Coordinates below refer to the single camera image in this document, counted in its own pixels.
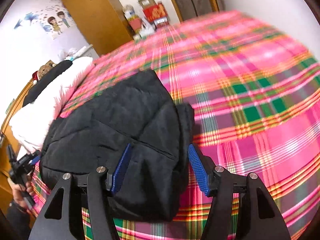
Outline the person's left hand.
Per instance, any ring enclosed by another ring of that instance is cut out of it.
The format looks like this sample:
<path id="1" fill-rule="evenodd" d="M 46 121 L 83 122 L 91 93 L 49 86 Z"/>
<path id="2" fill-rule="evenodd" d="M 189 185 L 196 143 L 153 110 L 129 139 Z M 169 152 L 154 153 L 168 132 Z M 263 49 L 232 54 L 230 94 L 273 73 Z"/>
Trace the person's left hand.
<path id="1" fill-rule="evenodd" d="M 27 192 L 30 196 L 35 194 L 32 183 L 31 176 L 27 175 L 27 182 L 25 185 L 15 184 L 10 178 L 8 178 L 8 183 L 12 189 L 13 200 L 22 208 L 29 210 L 28 204 L 25 202 L 22 193 Z"/>

